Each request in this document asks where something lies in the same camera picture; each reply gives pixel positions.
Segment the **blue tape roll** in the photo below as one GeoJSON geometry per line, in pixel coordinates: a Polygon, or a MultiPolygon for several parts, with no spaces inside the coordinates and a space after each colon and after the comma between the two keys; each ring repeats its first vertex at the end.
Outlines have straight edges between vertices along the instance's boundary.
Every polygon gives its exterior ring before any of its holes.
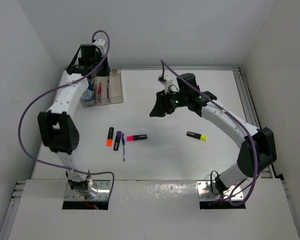
{"type": "Polygon", "coordinates": [[[88,88],[82,93],[80,102],[85,107],[90,107],[95,104],[94,93],[88,88]]]}
{"type": "Polygon", "coordinates": [[[88,86],[88,89],[89,89],[90,91],[94,91],[94,87],[95,87],[95,81],[92,80],[92,81],[90,82],[89,86],[88,86]]]}

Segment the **red gel pen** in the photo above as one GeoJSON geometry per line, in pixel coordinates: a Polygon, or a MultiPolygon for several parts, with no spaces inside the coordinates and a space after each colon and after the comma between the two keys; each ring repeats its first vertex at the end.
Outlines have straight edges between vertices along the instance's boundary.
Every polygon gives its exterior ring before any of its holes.
{"type": "Polygon", "coordinates": [[[102,99],[102,83],[99,82],[98,84],[98,100],[102,99]]]}
{"type": "Polygon", "coordinates": [[[102,97],[101,93],[102,93],[102,86],[99,85],[98,88],[97,88],[97,99],[98,99],[99,103],[102,101],[102,99],[101,99],[101,97],[102,97]]]}

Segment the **pink gel pen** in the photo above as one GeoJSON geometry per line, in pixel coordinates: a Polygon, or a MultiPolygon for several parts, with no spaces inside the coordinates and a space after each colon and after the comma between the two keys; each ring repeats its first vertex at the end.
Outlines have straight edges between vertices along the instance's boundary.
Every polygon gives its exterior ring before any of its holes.
{"type": "Polygon", "coordinates": [[[110,76],[107,77],[106,92],[107,92],[107,99],[109,99],[110,98],[110,76]]]}

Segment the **yellow highlighter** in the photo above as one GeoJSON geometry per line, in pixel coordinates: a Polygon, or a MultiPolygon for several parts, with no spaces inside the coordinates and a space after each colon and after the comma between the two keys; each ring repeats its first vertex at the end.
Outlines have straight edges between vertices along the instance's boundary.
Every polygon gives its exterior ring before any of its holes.
{"type": "Polygon", "coordinates": [[[208,137],[206,135],[199,134],[199,133],[196,133],[196,132],[191,132],[191,131],[188,131],[186,133],[186,136],[197,139],[197,140],[201,140],[201,141],[204,141],[204,142],[207,141],[207,139],[208,139],[208,137]]]}

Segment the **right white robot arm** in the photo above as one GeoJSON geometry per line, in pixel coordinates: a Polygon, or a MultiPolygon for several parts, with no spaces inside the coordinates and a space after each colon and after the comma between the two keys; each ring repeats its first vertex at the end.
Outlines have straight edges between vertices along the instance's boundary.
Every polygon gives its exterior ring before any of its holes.
{"type": "Polygon", "coordinates": [[[214,180],[214,188],[219,194],[247,178],[253,178],[277,160],[272,130],[268,127],[258,128],[227,111],[214,94],[200,91],[194,74],[184,73],[176,80],[179,90],[173,91],[170,77],[163,74],[158,77],[164,90],[156,93],[156,102],[149,115],[163,118],[177,108],[187,107],[213,123],[235,142],[239,147],[236,163],[214,180]]]}

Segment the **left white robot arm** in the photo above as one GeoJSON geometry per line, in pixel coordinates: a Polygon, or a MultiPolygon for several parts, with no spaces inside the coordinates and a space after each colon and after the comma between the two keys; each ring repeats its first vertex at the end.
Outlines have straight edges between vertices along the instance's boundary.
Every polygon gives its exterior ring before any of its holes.
{"type": "Polygon", "coordinates": [[[110,73],[106,63],[105,45],[104,40],[80,45],[66,68],[65,87],[60,89],[49,109],[37,116],[43,145],[60,159],[70,188],[85,199],[95,198],[98,186],[76,151],[80,134],[72,118],[83,93],[88,90],[94,77],[98,74],[108,76],[110,73]]]}

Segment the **blue capped pen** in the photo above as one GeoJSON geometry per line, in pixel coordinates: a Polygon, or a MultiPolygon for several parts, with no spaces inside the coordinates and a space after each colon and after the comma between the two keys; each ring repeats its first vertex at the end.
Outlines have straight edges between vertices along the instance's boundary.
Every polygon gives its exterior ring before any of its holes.
{"type": "Polygon", "coordinates": [[[125,157],[125,135],[124,135],[124,133],[121,134],[121,142],[122,142],[122,160],[125,162],[126,157],[125,157]]]}

